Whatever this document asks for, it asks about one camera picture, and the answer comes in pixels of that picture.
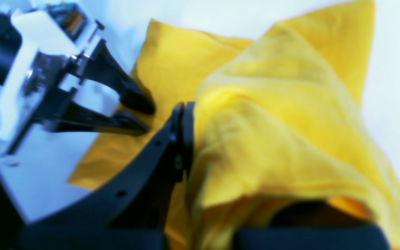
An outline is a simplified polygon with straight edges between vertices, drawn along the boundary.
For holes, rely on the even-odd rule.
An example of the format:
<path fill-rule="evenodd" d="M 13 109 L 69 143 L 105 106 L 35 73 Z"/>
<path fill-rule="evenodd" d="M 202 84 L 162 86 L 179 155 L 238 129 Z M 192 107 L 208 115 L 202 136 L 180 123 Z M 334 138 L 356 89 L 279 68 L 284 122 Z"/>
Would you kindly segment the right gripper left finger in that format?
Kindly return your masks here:
<path fill-rule="evenodd" d="M 24 229 L 21 250 L 166 250 L 173 188 L 188 178 L 194 102 L 179 103 L 134 160 L 89 196 Z"/>

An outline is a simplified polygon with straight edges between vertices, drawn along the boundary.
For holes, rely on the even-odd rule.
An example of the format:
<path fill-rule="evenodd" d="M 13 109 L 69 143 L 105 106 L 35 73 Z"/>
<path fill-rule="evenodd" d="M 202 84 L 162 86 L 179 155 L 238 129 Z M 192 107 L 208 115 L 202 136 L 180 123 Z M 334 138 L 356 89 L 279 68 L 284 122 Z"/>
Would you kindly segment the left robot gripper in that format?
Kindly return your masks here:
<path fill-rule="evenodd" d="M 106 85 L 126 108 L 155 113 L 150 90 L 117 63 L 103 29 L 80 0 L 38 0 L 28 12 L 0 6 L 0 152 L 15 153 L 33 123 L 51 133 L 149 132 L 132 112 L 105 116 L 73 100 L 77 87 L 60 88 L 71 74 Z"/>

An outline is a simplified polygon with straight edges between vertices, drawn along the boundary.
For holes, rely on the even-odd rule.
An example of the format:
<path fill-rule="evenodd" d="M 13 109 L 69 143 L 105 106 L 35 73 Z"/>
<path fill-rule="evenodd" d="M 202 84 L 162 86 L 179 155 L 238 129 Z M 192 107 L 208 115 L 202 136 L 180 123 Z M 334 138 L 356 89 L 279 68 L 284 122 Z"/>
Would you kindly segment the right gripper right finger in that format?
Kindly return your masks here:
<path fill-rule="evenodd" d="M 234 250 L 390 250 L 382 230 L 354 227 L 245 228 L 233 238 Z"/>

